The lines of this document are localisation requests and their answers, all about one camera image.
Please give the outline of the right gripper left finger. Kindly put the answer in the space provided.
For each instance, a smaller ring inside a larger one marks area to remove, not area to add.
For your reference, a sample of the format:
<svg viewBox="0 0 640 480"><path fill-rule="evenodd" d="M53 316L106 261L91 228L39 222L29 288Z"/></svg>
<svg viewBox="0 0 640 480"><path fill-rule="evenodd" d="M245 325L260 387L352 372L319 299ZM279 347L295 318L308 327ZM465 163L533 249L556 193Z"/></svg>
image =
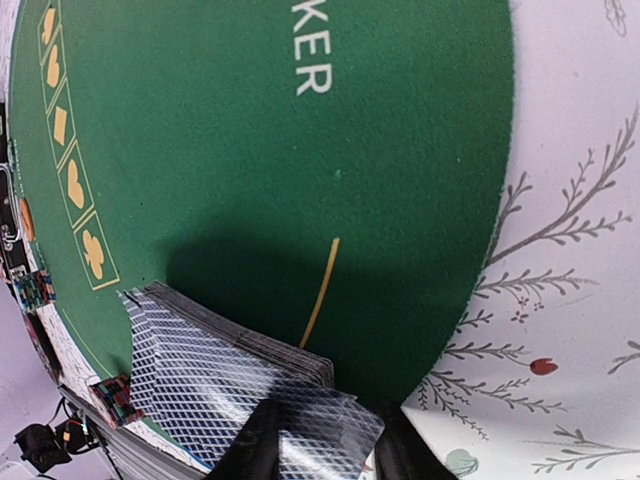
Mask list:
<svg viewBox="0 0 640 480"><path fill-rule="evenodd" d="M209 478L279 479L279 404L262 400L250 415Z"/></svg>

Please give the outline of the orange big blind button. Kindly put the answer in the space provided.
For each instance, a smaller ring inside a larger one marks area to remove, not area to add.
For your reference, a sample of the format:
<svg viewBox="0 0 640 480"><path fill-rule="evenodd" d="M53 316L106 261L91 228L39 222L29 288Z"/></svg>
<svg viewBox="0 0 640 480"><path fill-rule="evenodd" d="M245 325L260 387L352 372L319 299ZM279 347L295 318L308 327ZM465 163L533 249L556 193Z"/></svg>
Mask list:
<svg viewBox="0 0 640 480"><path fill-rule="evenodd" d="M19 209L20 209L20 214L22 218L22 223L24 226L24 234L26 236L26 239L28 242L34 242L36 238L35 227L34 227L29 203L25 198L20 199Z"/></svg>

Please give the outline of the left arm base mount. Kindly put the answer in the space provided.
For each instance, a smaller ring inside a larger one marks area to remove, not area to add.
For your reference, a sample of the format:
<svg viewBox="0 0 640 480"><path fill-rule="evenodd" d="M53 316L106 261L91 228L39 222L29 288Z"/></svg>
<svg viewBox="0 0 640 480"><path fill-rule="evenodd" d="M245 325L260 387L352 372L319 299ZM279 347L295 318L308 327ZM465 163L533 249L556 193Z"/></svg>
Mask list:
<svg viewBox="0 0 640 480"><path fill-rule="evenodd" d="M69 463L90 443L88 432L78 420L67 419L56 427L31 424L14 437L20 449L20 459L33 466L39 474Z"/></svg>

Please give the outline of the green round poker mat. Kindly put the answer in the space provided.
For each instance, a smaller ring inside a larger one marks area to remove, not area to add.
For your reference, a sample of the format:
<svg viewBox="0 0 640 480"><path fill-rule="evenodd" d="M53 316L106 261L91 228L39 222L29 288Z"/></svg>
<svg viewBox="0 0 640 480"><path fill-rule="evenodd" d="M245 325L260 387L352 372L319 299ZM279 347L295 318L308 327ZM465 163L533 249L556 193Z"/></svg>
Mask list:
<svg viewBox="0 0 640 480"><path fill-rule="evenodd" d="M25 1L9 131L56 311L131 368L159 280L406 398L472 295L514 93L505 1Z"/></svg>

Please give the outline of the red chip stack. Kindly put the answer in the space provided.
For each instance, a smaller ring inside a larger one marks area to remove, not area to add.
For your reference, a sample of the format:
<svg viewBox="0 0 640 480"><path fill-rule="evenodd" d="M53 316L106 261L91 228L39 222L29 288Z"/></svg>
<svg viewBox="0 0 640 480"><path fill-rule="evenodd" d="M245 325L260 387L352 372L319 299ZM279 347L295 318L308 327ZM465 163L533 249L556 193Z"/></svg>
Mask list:
<svg viewBox="0 0 640 480"><path fill-rule="evenodd" d="M103 420L114 430L144 418L144 413L131 401L130 379L127 375L111 377L90 385L89 393Z"/></svg>

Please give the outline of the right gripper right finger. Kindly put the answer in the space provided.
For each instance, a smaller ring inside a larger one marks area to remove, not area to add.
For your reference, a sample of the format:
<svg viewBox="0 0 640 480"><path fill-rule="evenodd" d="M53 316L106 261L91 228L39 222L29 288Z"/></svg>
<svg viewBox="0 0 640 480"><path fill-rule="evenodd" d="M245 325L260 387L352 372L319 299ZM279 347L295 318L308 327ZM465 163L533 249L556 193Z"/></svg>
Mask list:
<svg viewBox="0 0 640 480"><path fill-rule="evenodd" d="M423 441L401 410L401 404L383 400L375 413L384 431L375 446L378 479L445 480L450 471Z"/></svg>

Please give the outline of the green chip stack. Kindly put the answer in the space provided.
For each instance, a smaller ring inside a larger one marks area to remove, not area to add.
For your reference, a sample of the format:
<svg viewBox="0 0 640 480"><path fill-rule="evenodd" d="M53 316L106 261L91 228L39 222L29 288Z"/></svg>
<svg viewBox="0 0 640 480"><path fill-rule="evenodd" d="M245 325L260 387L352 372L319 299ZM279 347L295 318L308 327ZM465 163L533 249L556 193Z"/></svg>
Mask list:
<svg viewBox="0 0 640 480"><path fill-rule="evenodd" d="M47 270L15 276L12 283L24 313L34 313L38 308L56 301L52 279Z"/></svg>

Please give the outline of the grey playing card deck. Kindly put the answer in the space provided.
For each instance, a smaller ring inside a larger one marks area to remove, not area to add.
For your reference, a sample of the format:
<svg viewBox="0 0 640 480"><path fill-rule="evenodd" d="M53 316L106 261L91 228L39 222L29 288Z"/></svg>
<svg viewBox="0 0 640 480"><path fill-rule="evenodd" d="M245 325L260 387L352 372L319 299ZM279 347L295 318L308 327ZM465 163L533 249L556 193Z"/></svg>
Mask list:
<svg viewBox="0 0 640 480"><path fill-rule="evenodd" d="M336 389L333 363L242 327L160 282L119 294L132 330L131 400L215 467L258 404L279 404L283 479L357 479L384 430Z"/></svg>

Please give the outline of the black poker chip case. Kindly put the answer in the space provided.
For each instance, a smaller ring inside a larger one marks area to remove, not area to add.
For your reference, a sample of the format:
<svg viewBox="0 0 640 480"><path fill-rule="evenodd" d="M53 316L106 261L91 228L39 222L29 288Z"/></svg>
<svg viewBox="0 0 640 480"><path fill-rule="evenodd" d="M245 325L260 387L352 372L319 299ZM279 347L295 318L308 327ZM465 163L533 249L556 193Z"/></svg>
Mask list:
<svg viewBox="0 0 640 480"><path fill-rule="evenodd" d="M20 225L18 199L13 182L10 161L9 135L6 104L1 103L1 256L4 270L28 272L28 261Z"/></svg>

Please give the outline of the red floral plate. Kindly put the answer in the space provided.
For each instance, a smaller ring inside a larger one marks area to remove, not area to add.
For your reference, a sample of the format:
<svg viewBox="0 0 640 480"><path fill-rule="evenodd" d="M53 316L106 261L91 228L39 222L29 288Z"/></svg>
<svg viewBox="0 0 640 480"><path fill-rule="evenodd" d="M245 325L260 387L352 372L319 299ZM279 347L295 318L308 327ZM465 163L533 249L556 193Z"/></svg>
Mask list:
<svg viewBox="0 0 640 480"><path fill-rule="evenodd" d="M58 386L60 384L62 367L44 325L37 314L24 314L23 320L31 342L45 370L54 384Z"/></svg>

